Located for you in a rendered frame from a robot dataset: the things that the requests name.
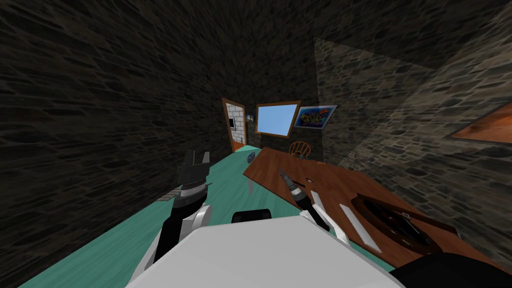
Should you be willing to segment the dark brown oval tray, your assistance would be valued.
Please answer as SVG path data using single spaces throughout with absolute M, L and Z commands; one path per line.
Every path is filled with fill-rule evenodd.
M 351 205 L 392 241 L 423 256 L 441 253 L 443 250 L 412 220 L 418 220 L 457 236 L 460 235 L 453 226 L 360 193 L 351 200 Z

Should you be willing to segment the wood-framed doorway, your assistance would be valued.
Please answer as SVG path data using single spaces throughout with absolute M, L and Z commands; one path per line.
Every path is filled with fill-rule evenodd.
M 225 116 L 228 136 L 232 152 L 247 145 L 247 125 L 245 106 L 232 100 L 222 98 L 223 114 Z

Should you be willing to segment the orange-brown wall panel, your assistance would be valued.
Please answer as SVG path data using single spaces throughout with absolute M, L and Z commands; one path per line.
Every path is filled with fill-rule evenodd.
M 512 144 L 512 101 L 452 133 L 452 139 Z

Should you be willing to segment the brown wooden chair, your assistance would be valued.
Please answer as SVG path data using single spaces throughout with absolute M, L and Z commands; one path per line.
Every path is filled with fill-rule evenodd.
M 311 146 L 303 141 L 295 141 L 289 146 L 288 152 L 295 157 L 309 159 Z

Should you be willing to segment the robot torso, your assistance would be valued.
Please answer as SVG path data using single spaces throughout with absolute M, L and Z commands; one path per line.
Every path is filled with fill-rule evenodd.
M 126 288 L 405 288 L 304 214 L 199 227 Z

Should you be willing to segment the wood-framed window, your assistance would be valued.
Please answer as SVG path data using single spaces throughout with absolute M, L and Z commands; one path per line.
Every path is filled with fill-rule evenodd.
M 288 139 L 300 106 L 300 100 L 257 104 L 256 134 Z

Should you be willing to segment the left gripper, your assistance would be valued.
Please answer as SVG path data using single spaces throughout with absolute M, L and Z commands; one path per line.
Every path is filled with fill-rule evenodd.
M 185 154 L 185 165 L 177 169 L 178 185 L 189 185 L 206 180 L 210 171 L 210 152 L 205 151 L 202 163 L 195 164 L 195 150 L 188 150 Z

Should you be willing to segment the white flat bar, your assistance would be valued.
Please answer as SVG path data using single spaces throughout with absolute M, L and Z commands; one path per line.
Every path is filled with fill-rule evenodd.
M 363 243 L 372 248 L 373 250 L 377 251 L 378 253 L 381 253 L 382 251 L 377 246 L 375 241 L 371 238 L 370 234 L 367 232 L 367 230 L 364 228 L 362 223 L 359 221 L 359 219 L 356 217 L 354 212 L 348 207 L 343 204 L 339 204 L 343 212 L 345 213 L 347 219 L 351 223 L 351 225 L 354 227 L 355 231 L 358 233 L 359 237 L 363 241 Z
M 324 209 L 323 203 L 320 199 L 320 196 L 317 192 L 311 190 L 311 196 L 313 199 L 313 208 L 316 210 L 316 212 L 320 215 L 320 217 L 324 220 L 324 222 L 331 228 L 332 231 L 334 231 L 335 236 L 344 242 L 347 246 L 350 246 L 349 239 L 345 232 L 338 226 L 338 224 L 327 214 L 327 212 Z

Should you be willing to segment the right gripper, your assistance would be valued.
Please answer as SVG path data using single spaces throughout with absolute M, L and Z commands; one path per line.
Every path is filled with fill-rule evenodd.
M 300 191 L 299 186 L 289 176 L 287 176 L 287 174 L 281 168 L 279 169 L 279 173 L 290 192 Z

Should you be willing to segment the colourful wall picture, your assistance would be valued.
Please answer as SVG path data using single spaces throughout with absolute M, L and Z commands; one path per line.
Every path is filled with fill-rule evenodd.
M 294 128 L 323 130 L 337 105 L 302 106 L 294 121 Z

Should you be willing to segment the brown wooden table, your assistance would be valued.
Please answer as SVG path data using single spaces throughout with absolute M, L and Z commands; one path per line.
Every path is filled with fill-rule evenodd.
M 417 218 L 412 220 L 444 252 L 512 273 L 512 150 L 484 148 L 403 163 L 395 163 L 392 156 L 385 160 L 384 166 L 349 170 L 265 147 L 243 174 L 291 203 L 279 173 L 284 170 L 306 193 L 316 192 L 348 239 L 364 246 L 342 210 L 342 206 L 351 208 L 377 245 L 370 253 L 393 267 L 418 259 L 420 254 L 368 222 L 353 207 L 352 200 L 358 195 L 455 228 L 450 232 Z

